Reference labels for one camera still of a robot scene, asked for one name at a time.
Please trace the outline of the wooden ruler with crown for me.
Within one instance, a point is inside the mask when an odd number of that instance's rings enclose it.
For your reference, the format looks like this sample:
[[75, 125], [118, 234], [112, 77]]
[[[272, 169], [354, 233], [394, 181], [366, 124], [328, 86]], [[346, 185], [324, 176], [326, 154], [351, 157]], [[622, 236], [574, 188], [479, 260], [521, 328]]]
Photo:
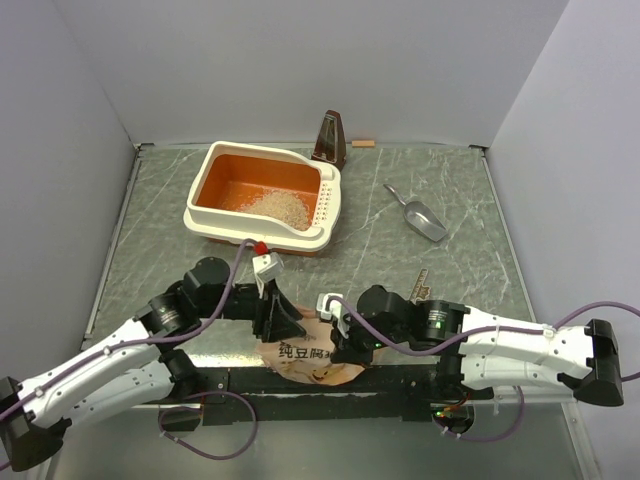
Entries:
[[410, 302], [417, 304], [418, 302], [423, 302], [430, 299], [431, 287], [428, 284], [428, 280], [429, 280], [429, 270], [427, 268], [422, 268], [411, 290], [411, 293], [409, 296]]

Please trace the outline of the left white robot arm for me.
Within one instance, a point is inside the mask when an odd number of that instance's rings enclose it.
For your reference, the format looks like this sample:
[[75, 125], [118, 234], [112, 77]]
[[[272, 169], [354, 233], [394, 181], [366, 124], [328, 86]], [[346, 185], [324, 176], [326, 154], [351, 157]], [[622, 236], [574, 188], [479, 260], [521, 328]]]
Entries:
[[101, 342], [36, 377], [1, 380], [1, 442], [15, 472], [53, 457], [65, 433], [137, 404], [171, 398], [189, 400], [197, 372], [181, 350], [224, 318], [246, 320], [260, 341], [305, 336], [302, 315], [275, 281], [277, 254], [258, 256], [252, 283], [236, 284], [237, 267], [205, 257], [153, 297]]

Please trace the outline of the white orange litter box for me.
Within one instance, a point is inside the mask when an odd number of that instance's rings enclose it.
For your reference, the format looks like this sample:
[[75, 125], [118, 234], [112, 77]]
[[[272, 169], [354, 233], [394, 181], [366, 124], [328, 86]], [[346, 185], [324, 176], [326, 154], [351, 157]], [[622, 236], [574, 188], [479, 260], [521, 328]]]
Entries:
[[[301, 227], [248, 211], [272, 194], [301, 202]], [[290, 150], [217, 141], [189, 189], [183, 223], [218, 242], [252, 238], [281, 252], [314, 255], [329, 244], [340, 213], [341, 173], [335, 166]]]

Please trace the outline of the peach cat litter bag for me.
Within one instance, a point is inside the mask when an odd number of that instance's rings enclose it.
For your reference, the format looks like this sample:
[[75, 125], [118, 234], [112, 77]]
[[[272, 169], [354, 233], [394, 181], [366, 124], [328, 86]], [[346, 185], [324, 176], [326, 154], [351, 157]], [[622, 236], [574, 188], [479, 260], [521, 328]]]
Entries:
[[333, 363], [331, 325], [321, 322], [313, 309], [295, 308], [302, 314], [300, 324], [307, 335], [273, 343], [258, 341], [255, 352], [267, 368], [296, 383], [325, 386], [349, 383], [365, 371], [361, 365]]

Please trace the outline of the silver metal scoop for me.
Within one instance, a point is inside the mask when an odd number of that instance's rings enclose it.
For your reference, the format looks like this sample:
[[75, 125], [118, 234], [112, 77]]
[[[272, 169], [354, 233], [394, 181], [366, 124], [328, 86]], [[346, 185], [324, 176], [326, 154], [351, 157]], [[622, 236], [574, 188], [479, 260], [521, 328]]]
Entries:
[[413, 231], [434, 243], [446, 237], [446, 227], [423, 202], [405, 200], [399, 191], [390, 184], [384, 184], [383, 187], [400, 203], [403, 218]]

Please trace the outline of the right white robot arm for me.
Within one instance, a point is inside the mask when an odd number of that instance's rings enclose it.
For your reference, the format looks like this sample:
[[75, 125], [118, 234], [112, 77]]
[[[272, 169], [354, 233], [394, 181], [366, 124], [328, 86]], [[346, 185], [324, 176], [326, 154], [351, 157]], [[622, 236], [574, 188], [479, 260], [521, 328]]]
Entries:
[[455, 302], [413, 303], [380, 285], [366, 290], [356, 307], [337, 294], [321, 295], [317, 312], [332, 324], [333, 362], [368, 365], [383, 348], [436, 357], [436, 384], [448, 398], [532, 387], [595, 406], [624, 403], [618, 342], [606, 320], [537, 324]]

